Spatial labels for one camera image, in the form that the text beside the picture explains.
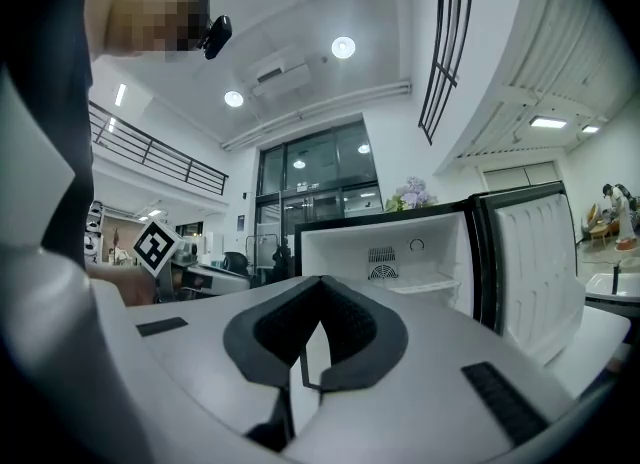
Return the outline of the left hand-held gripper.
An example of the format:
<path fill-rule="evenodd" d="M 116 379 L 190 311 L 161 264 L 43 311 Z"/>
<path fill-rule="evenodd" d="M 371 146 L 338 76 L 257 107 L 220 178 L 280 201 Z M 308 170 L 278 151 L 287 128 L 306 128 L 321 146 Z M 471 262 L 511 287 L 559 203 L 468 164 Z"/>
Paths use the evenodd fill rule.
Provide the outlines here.
<path fill-rule="evenodd" d="M 133 251 L 154 278 L 157 302 L 198 300 L 250 288 L 246 274 L 202 264 L 197 243 L 183 239 L 156 220 L 143 227 Z"/>

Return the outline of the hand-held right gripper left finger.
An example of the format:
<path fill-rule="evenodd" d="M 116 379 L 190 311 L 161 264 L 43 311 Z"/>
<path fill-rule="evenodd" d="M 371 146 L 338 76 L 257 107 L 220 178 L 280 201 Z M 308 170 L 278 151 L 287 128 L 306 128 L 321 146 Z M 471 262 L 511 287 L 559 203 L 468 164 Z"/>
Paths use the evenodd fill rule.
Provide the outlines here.
<path fill-rule="evenodd" d="M 318 453 L 321 394 L 304 386 L 321 281 L 131 308 L 154 361 L 151 419 L 195 453 Z"/>

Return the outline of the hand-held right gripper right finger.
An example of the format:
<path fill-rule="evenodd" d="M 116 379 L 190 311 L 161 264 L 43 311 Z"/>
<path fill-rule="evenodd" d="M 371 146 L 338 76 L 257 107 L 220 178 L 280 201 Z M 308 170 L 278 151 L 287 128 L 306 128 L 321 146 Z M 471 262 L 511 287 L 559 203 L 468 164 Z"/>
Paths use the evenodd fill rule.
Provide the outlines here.
<path fill-rule="evenodd" d="M 441 300 L 367 282 L 343 284 L 395 311 L 408 332 L 396 366 L 374 386 L 328 393 L 286 458 L 495 458 L 513 449 L 463 370 L 489 363 L 551 425 L 575 404 L 556 377 Z"/>

